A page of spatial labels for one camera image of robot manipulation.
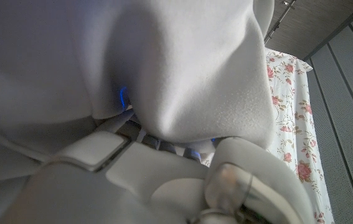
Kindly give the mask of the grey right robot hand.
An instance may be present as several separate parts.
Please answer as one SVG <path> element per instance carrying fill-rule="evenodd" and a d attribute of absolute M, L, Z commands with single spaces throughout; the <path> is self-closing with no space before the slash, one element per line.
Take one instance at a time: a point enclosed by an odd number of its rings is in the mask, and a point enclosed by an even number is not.
<path fill-rule="evenodd" d="M 311 223 L 294 173 L 242 138 L 210 166 L 145 135 L 132 111 L 51 156 L 0 145 L 0 223 Z"/>

